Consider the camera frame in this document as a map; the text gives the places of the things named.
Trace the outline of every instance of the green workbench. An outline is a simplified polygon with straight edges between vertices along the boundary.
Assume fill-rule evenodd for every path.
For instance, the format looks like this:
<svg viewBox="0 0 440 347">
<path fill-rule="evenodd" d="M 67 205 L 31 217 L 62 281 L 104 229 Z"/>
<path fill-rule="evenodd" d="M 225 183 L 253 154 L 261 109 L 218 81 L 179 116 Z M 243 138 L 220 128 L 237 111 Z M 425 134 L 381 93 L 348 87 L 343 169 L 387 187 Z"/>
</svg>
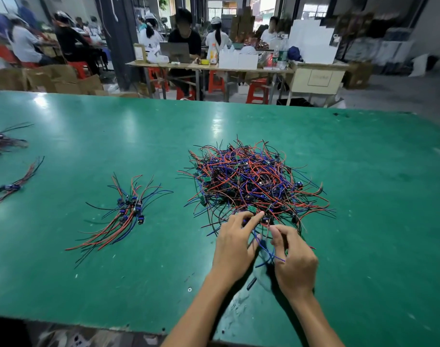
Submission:
<svg viewBox="0 0 440 347">
<path fill-rule="evenodd" d="M 183 207 L 177 179 L 193 145 L 261 139 L 323 182 L 337 219 L 305 218 L 320 259 L 315 295 L 347 346 L 440 346 L 440 128 L 414 114 L 254 104 L 0 92 L 0 129 L 27 149 L 0 156 L 0 185 L 45 162 L 0 204 L 0 316 L 165 333 L 211 268 L 207 216 Z M 152 203 L 123 241 L 77 268 L 84 238 L 117 194 L 144 174 L 174 193 Z M 298 346 L 299 327 L 265 267 L 225 307 L 214 339 Z"/>
</svg>

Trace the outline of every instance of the tangled wire pile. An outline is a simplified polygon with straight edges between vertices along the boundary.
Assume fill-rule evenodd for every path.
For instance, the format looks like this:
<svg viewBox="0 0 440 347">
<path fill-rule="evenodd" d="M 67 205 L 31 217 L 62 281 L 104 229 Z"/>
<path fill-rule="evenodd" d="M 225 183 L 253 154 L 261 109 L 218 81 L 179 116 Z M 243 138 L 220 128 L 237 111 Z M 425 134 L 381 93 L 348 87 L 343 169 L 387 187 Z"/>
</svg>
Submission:
<svg viewBox="0 0 440 347">
<path fill-rule="evenodd" d="M 8 127 L 6 129 L 0 131 L 0 154 L 2 152 L 8 152 L 9 150 L 7 150 L 7 148 L 9 148 L 11 146 L 27 147 L 28 143 L 26 140 L 13 139 L 12 137 L 6 136 L 5 133 L 8 131 L 11 131 L 11 130 L 15 130 L 15 129 L 30 127 L 32 125 L 33 124 L 20 123 L 20 124 L 13 125 L 11 127 Z"/>
<path fill-rule="evenodd" d="M 138 189 L 142 187 L 142 185 L 137 186 L 137 181 L 141 176 L 142 175 L 137 175 L 132 178 L 130 183 L 130 194 L 126 193 L 121 188 L 115 174 L 111 176 L 114 185 L 108 185 L 108 187 L 116 189 L 119 192 L 120 196 L 117 199 L 117 207 L 114 209 L 99 208 L 89 204 L 88 202 L 85 202 L 93 208 L 99 210 L 108 210 L 109 212 L 103 215 L 101 217 L 102 219 L 106 218 L 114 212 L 117 212 L 117 214 L 105 228 L 91 233 L 84 233 L 90 234 L 90 238 L 86 242 L 82 243 L 81 245 L 66 249 L 66 251 L 77 248 L 82 249 L 84 255 L 76 261 L 77 265 L 79 265 L 94 248 L 99 247 L 98 250 L 101 250 L 103 247 L 110 243 L 114 244 L 116 242 L 119 242 L 120 240 L 123 240 L 131 232 L 131 230 L 135 227 L 137 223 L 144 223 L 145 216 L 143 215 L 143 211 L 147 206 L 149 206 L 149 204 L 154 202 L 159 197 L 173 193 L 173 191 L 170 190 L 160 190 L 162 188 L 161 184 L 159 184 L 159 186 L 151 186 L 151 184 L 153 183 L 153 177 L 146 185 L 144 190 L 138 195 Z M 150 189 L 155 190 L 145 196 L 145 193 Z"/>
<path fill-rule="evenodd" d="M 210 224 L 204 227 L 211 226 L 213 231 L 207 235 L 218 235 L 221 224 L 230 214 L 246 210 L 265 212 L 260 223 L 264 240 L 259 245 L 268 259 L 257 267 L 278 258 L 274 250 L 270 252 L 266 247 L 266 239 L 271 239 L 270 225 L 291 222 L 301 235 L 302 219 L 306 215 L 324 211 L 334 216 L 333 210 L 328 209 L 329 202 L 320 196 L 323 186 L 316 186 L 299 168 L 285 165 L 285 158 L 281 159 L 280 153 L 267 144 L 260 141 L 254 146 L 244 146 L 237 139 L 236 147 L 229 145 L 225 150 L 221 150 L 221 144 L 220 147 L 199 146 L 202 156 L 189 151 L 194 167 L 187 169 L 195 169 L 195 172 L 179 171 L 195 180 L 199 192 L 186 205 L 197 203 L 195 217 L 208 214 Z M 303 181 L 296 179 L 294 172 Z M 320 200 L 326 204 L 317 205 Z M 199 205 L 204 209 L 196 213 Z M 256 228 L 252 233 L 257 238 L 259 231 Z"/>
<path fill-rule="evenodd" d="M 43 163 L 43 160 L 45 157 L 38 157 L 38 159 L 32 163 L 29 167 L 29 170 L 27 171 L 26 175 L 24 175 L 23 178 L 15 181 L 12 184 L 9 185 L 1 185 L 0 186 L 0 203 L 3 202 L 5 198 L 7 198 L 9 195 L 15 193 L 16 191 L 19 191 L 22 186 L 30 179 L 32 176 L 35 175 L 37 172 L 37 169 L 40 167 L 40 165 Z"/>
</svg>

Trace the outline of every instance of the laptop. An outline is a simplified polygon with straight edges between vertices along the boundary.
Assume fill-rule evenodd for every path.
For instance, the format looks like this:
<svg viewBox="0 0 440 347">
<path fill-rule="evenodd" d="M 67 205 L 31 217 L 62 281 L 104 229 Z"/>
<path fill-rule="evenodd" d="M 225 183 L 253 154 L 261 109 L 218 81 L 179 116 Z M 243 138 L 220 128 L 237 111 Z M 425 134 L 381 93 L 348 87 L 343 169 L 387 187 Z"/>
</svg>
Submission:
<svg viewBox="0 0 440 347">
<path fill-rule="evenodd" d="M 161 54 L 167 56 L 170 62 L 191 63 L 187 42 L 161 42 Z"/>
</svg>

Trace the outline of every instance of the black shirt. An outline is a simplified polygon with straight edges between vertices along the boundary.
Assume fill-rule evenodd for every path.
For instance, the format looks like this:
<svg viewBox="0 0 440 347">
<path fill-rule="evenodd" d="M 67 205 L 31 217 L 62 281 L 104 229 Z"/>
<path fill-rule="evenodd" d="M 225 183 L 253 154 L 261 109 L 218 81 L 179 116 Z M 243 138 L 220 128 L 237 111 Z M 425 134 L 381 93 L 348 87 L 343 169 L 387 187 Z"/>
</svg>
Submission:
<svg viewBox="0 0 440 347">
<path fill-rule="evenodd" d="M 89 46 L 87 40 L 85 40 L 82 35 L 80 35 L 78 32 L 70 27 L 56 26 L 54 29 L 54 33 L 56 34 L 56 38 L 60 43 L 61 51 L 64 54 L 74 53 L 77 49 L 77 41 L 81 42 L 84 47 Z"/>
<path fill-rule="evenodd" d="M 180 31 L 175 29 L 169 34 L 169 42 L 187 42 L 189 54 L 197 54 L 200 56 L 200 44 L 202 40 L 200 39 L 199 34 L 194 30 L 191 30 L 191 34 L 188 38 L 184 38 L 180 35 Z"/>
</svg>

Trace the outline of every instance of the hand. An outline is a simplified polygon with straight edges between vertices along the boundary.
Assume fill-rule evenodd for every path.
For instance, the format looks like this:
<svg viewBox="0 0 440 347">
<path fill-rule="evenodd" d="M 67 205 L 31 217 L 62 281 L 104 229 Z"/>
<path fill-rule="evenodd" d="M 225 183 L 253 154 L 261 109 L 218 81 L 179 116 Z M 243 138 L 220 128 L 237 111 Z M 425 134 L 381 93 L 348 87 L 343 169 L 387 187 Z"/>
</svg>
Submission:
<svg viewBox="0 0 440 347">
<path fill-rule="evenodd" d="M 230 215 L 229 220 L 220 228 L 211 273 L 224 280 L 229 287 L 242 278 L 255 257 L 257 239 L 254 238 L 249 246 L 247 242 L 263 214 L 260 212 L 253 216 L 251 212 L 240 212 Z M 242 227 L 243 220 L 248 218 L 250 220 Z M 261 235 L 257 235 L 257 238 L 259 241 L 262 239 Z"/>
<path fill-rule="evenodd" d="M 275 246 L 276 256 L 286 261 L 275 258 L 275 274 L 281 291 L 288 301 L 311 297 L 315 287 L 318 258 L 295 228 L 279 224 L 271 225 L 270 231 L 273 235 L 271 243 Z M 286 235 L 287 238 L 287 256 L 284 253 L 284 240 L 281 234 Z"/>
</svg>

